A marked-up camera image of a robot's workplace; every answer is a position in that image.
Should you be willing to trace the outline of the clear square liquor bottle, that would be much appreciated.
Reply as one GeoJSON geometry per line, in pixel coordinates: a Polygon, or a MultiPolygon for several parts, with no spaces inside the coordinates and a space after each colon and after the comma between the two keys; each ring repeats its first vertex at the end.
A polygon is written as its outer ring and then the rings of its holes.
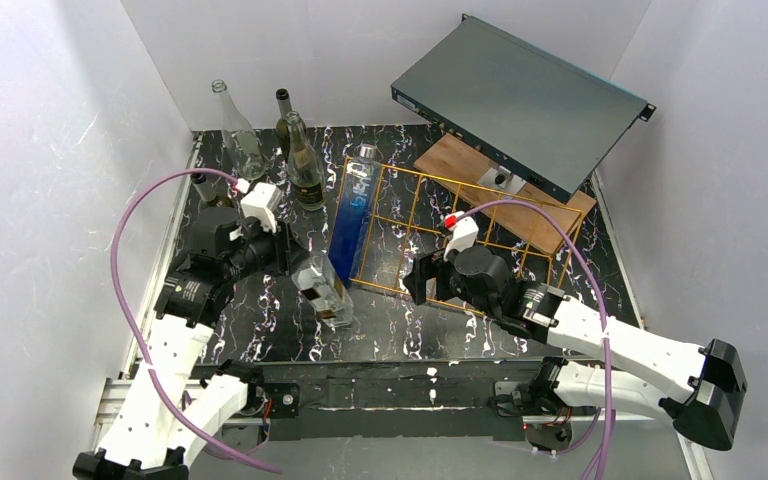
{"type": "Polygon", "coordinates": [[[352,299],[326,255],[315,252],[297,262],[291,279],[321,323],[334,329],[352,323],[352,299]]]}

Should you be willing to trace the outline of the blue tall glass bottle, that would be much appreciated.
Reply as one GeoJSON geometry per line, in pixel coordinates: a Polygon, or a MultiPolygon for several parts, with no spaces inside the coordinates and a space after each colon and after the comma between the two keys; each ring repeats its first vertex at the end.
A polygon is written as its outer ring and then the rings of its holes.
{"type": "Polygon", "coordinates": [[[363,143],[354,157],[345,163],[335,224],[328,258],[346,288],[360,269],[362,249],[381,174],[376,161],[377,148],[363,143]]]}

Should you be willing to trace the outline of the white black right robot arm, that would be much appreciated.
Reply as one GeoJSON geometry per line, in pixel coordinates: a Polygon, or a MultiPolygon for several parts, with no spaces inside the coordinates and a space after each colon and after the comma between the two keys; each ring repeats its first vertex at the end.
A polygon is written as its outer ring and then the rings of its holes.
{"type": "Polygon", "coordinates": [[[508,416],[598,407],[669,422],[706,448],[732,449],[747,379],[737,349],[720,339],[705,346],[660,337],[613,318],[545,283],[516,277],[484,246],[415,258],[402,283],[412,301],[426,302],[436,282],[440,301],[458,298],[509,334],[601,358],[610,344],[611,374],[558,357],[542,361],[517,393],[503,393],[508,416]]]}

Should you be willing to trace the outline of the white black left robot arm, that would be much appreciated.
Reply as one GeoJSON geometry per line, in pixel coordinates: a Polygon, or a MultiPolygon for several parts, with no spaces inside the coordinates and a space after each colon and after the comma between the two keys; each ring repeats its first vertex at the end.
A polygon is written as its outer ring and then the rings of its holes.
{"type": "Polygon", "coordinates": [[[206,446],[246,466],[278,474],[280,467],[256,459],[216,438],[234,414],[257,401],[261,368],[228,361],[192,404],[182,400],[193,367],[234,286],[252,274],[286,266],[291,243],[282,223],[265,227],[228,207],[210,207],[194,222],[185,249],[170,264],[148,338],[135,338],[143,362],[124,402],[98,446],[80,453],[77,479],[186,479],[206,446]]]}

